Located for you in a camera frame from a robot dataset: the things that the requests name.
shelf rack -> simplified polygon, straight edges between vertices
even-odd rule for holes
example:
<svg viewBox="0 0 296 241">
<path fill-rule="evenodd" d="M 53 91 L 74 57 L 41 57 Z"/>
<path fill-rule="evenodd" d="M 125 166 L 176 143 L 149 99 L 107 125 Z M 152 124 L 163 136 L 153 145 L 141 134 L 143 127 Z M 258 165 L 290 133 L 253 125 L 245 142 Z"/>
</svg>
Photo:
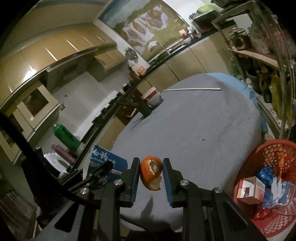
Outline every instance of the shelf rack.
<svg viewBox="0 0 296 241">
<path fill-rule="evenodd" d="M 266 31 L 267 36 L 272 40 L 273 46 L 275 49 L 274 54 L 261 54 L 256 52 L 254 49 L 249 50 L 237 50 L 233 43 L 228 40 L 225 36 L 225 34 L 222 32 L 219 23 L 222 20 L 226 20 L 235 16 L 239 16 L 242 14 L 248 14 L 250 19 L 252 21 L 256 21 L 260 23 L 263 28 Z M 295 99 L 295 74 L 294 74 L 294 65 L 295 62 L 291 58 L 289 47 L 286 43 L 286 40 L 283 36 L 282 30 L 279 26 L 279 23 L 277 21 L 277 16 L 274 15 L 269 8 L 267 8 L 263 3 L 260 1 L 249 1 L 244 4 L 241 4 L 225 13 L 223 13 L 221 16 L 216 18 L 212 21 L 212 24 L 218 31 L 222 34 L 225 42 L 228 44 L 228 49 L 232 52 L 233 59 L 243 76 L 243 81 L 245 82 L 245 73 L 242 70 L 242 67 L 239 62 L 239 55 L 244 57 L 249 57 L 256 59 L 260 62 L 263 62 L 264 64 L 276 69 L 280 73 L 281 78 L 281 92 L 282 92 L 282 116 L 280 126 L 277 116 L 275 115 L 275 111 L 272 108 L 271 104 L 267 104 L 264 102 L 263 98 L 260 95 L 256 95 L 259 108 L 262 111 L 266 122 L 268 126 L 270 127 L 271 131 L 273 132 L 276 139 L 289 139 L 292 125 L 287 125 L 287 103 L 288 101 L 291 104 L 291 113 L 290 113 L 290 119 L 288 123 L 292 123 L 293 120 L 293 106 L 294 106 L 294 99 Z M 287 52 L 285 56 L 282 56 L 281 49 L 278 45 L 278 42 L 275 39 L 274 33 L 272 32 L 272 29 L 276 29 L 279 31 L 284 39 Z M 288 86 L 286 84 L 286 70 L 290 71 L 291 75 L 291 99 L 288 98 Z"/>
</svg>

pink thermos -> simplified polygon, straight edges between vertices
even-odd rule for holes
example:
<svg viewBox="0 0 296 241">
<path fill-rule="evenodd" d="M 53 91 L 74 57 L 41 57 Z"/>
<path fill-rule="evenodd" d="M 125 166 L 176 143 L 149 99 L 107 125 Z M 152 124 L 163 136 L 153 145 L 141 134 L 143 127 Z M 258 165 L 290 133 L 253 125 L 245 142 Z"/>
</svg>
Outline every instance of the pink thermos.
<svg viewBox="0 0 296 241">
<path fill-rule="evenodd" d="M 73 165 L 76 162 L 76 159 L 72 157 L 63 147 L 58 145 L 57 143 L 52 143 L 52 149 L 58 153 L 65 161 L 67 161 L 70 165 Z"/>
</svg>

table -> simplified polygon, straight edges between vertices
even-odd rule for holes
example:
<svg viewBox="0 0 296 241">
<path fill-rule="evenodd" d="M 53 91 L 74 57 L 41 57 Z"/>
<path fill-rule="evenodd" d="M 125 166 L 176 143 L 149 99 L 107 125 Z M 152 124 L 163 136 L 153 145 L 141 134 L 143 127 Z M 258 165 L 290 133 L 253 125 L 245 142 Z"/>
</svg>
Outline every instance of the table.
<svg viewBox="0 0 296 241">
<path fill-rule="evenodd" d="M 242 163 L 260 144 L 260 115 L 241 92 L 207 74 L 191 76 L 170 88 L 202 87 L 221 91 L 163 92 L 163 103 L 145 119 L 138 113 L 111 152 L 125 158 L 129 167 L 134 157 L 168 157 L 185 179 L 205 189 L 223 187 L 231 195 Z M 180 231 L 182 208 L 172 209 L 163 180 L 160 187 L 150 191 L 139 181 L 134 206 L 120 212 L 151 231 L 167 226 Z"/>
</svg>

peeled orange skin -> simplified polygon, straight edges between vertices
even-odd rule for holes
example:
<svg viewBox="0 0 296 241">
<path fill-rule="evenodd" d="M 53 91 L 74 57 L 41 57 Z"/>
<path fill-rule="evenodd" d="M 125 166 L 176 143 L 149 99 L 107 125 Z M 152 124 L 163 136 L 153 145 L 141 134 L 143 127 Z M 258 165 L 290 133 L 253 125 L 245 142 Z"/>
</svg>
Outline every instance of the peeled orange skin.
<svg viewBox="0 0 296 241">
<path fill-rule="evenodd" d="M 140 167 L 140 176 L 142 183 L 144 186 L 152 191 L 160 190 L 160 187 L 155 186 L 153 181 L 158 180 L 158 186 L 160 180 L 158 177 L 160 176 L 163 169 L 163 165 L 161 160 L 156 156 L 146 156 L 142 162 Z"/>
</svg>

white stick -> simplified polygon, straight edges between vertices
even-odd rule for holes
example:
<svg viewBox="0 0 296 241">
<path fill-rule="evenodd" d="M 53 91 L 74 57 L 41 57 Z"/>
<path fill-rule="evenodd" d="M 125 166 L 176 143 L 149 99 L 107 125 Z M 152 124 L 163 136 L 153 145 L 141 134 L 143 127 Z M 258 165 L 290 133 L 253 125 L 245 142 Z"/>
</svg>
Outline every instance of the white stick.
<svg viewBox="0 0 296 241">
<path fill-rule="evenodd" d="M 184 88 L 184 89 L 170 89 L 170 90 L 164 90 L 164 91 L 178 91 L 178 90 L 216 90 L 216 91 L 220 91 L 221 88 Z"/>
</svg>

